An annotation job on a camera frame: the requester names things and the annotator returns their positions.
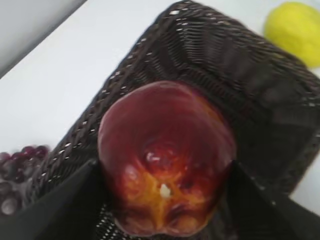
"lemon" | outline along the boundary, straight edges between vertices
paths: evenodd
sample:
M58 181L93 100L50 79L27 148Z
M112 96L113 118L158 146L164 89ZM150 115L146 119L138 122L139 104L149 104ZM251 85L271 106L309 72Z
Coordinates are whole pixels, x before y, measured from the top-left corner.
M300 2L285 2L270 12L264 36L301 59L308 67L320 66L320 12Z

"apple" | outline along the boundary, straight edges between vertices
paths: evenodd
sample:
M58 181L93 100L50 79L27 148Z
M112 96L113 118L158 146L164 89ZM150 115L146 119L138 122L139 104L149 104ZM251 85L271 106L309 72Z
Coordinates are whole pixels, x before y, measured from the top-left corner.
M195 89L158 81L109 108L98 152L121 230L187 237L212 217L236 144L223 116Z

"woven texture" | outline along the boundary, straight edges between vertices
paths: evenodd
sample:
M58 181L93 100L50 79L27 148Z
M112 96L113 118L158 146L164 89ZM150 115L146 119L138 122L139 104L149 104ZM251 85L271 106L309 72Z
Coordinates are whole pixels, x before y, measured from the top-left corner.
M160 80L184 81L218 106L234 130L237 160L282 193L295 188L319 149L319 79L238 21L182 1L155 20L106 80L34 176L26 202L34 203L97 156L100 121L116 100ZM127 239L106 203L94 219L94 239Z

